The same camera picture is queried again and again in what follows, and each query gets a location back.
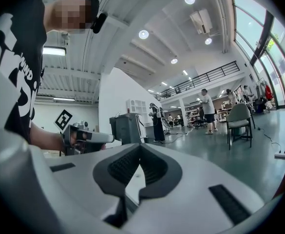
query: white t-shirt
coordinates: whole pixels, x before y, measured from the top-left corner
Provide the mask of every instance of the white t-shirt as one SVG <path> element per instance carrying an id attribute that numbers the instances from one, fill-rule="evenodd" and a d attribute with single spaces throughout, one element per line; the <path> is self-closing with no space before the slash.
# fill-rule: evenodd
<path id="1" fill-rule="evenodd" d="M 215 114 L 215 108 L 214 108 L 214 105 L 212 104 L 212 100 L 209 94 L 206 94 L 205 96 L 203 96 L 202 106 L 203 106 L 203 111 L 205 115 Z"/>
<path id="2" fill-rule="evenodd" d="M 235 105 L 235 103 L 238 103 L 238 100 L 236 98 L 236 94 L 233 92 L 232 94 L 228 95 L 230 101 L 231 101 L 231 105 Z"/>

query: black railing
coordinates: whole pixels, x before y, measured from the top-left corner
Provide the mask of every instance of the black railing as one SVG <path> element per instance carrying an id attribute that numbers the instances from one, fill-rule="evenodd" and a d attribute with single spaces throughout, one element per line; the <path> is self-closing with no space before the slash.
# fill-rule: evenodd
<path id="1" fill-rule="evenodd" d="M 238 65 L 236 64 L 236 61 L 233 61 L 219 68 L 211 70 L 205 74 L 194 77 L 192 78 L 192 80 L 187 80 L 185 82 L 182 82 L 174 86 L 173 89 L 172 88 L 167 89 L 163 91 L 160 95 L 154 95 L 154 97 L 157 100 L 162 100 L 162 99 L 177 95 L 179 93 L 182 93 L 184 91 L 187 91 L 189 89 L 192 89 L 192 88 L 201 86 L 203 84 L 209 83 L 211 81 L 217 80 L 221 77 L 225 77 L 227 75 L 233 74 L 238 71 L 240 71 L 240 69 Z"/>

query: black dress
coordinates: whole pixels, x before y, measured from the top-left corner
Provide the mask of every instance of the black dress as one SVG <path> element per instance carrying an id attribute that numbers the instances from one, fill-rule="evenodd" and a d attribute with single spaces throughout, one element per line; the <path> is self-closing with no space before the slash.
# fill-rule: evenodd
<path id="1" fill-rule="evenodd" d="M 152 107 L 152 111 L 156 113 L 156 109 L 154 107 Z M 156 116 L 156 114 L 153 116 L 153 130 L 156 141 L 165 140 L 162 121 Z"/>

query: concrete floor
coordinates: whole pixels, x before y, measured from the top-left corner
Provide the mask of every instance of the concrete floor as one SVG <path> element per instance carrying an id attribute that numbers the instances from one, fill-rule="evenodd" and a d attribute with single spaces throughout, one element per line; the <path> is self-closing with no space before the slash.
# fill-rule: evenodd
<path id="1" fill-rule="evenodd" d="M 285 149 L 285 110 L 272 111 L 270 114 L 254 116 L 256 128 L 265 130 L 265 134 L 272 138 L 273 142 Z M 172 132 L 186 133 L 187 127 L 173 127 Z M 265 202 L 269 202 L 285 173 L 285 160 L 274 158 L 274 153 L 280 149 L 276 144 L 264 136 L 263 130 L 253 129 L 253 145 L 249 147 L 249 141 L 237 140 L 231 150 L 227 144 L 227 126 L 218 124 L 218 132 L 212 136 L 205 135 L 206 128 L 193 129 L 187 136 L 176 139 L 179 135 L 166 136 L 166 141 L 175 142 L 160 144 L 167 148 L 195 155 L 209 160 L 240 181 L 254 189 Z"/>

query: chair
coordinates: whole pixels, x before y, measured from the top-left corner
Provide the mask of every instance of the chair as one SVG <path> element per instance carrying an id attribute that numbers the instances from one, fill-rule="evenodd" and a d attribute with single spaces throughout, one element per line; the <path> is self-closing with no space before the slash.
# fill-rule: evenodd
<path id="1" fill-rule="evenodd" d="M 244 103 L 236 104 L 232 110 L 231 113 L 227 116 L 227 141 L 229 144 L 229 150 L 230 150 L 230 129 L 231 134 L 233 135 L 233 129 L 235 128 L 241 128 L 246 127 L 247 135 L 242 136 L 243 138 L 246 138 L 247 140 L 250 138 L 250 147 L 251 147 L 251 140 L 253 138 L 253 133 L 251 129 L 250 124 L 250 111 L 248 107 Z"/>

